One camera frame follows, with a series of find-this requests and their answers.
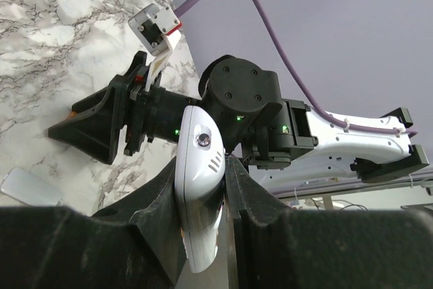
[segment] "white plastic casing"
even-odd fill
[[[198,144],[202,134],[209,136],[208,146]],[[193,273],[207,269],[217,255],[224,172],[224,146],[218,127],[203,109],[186,107],[177,147],[175,193]]]

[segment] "marble countertop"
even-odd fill
[[[157,139],[132,158],[122,155],[121,141],[108,166],[46,136],[74,102],[124,73],[144,50],[127,21],[150,3],[162,7],[171,0],[0,0],[0,179],[20,167],[63,191],[65,204],[90,215],[169,162],[175,145]],[[183,38],[161,85],[198,97],[197,84]],[[17,204],[0,194],[0,205]]]

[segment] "purple cable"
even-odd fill
[[[188,12],[197,2],[200,0],[187,0],[185,3],[180,5],[176,10],[175,13],[178,17],[181,17],[184,13]],[[299,77],[298,73],[293,68],[292,64],[290,63],[286,53],[283,50],[283,47],[281,46],[281,43],[278,40],[277,35],[275,34],[275,31],[273,30],[271,23],[260,4],[259,0],[252,0],[254,5],[256,6],[263,23],[265,23],[266,29],[268,30],[269,36],[272,39],[272,42],[274,46],[277,48],[278,54],[280,55],[281,59],[283,60],[284,64],[286,65],[287,69],[289,70],[290,74],[292,75],[293,79],[296,81],[298,86],[300,87],[301,91],[305,94],[306,98],[310,101],[311,105],[314,107],[314,109],[317,111],[317,113],[324,118],[326,121],[341,127],[346,128],[348,126],[347,122],[338,120],[337,118],[334,118],[333,116],[329,115],[325,110],[323,110],[319,103],[316,101],[316,99],[313,97],[309,89],[306,87],[302,79]],[[381,133],[386,135],[397,135],[399,134],[399,130],[397,129],[383,129],[383,128],[375,128],[375,127],[366,127],[363,125],[352,125],[350,124],[349,129],[355,130],[355,131],[362,131],[362,132],[372,132],[372,133]],[[413,130],[406,130],[405,133],[409,134],[409,137],[413,137],[417,134],[417,131]]]

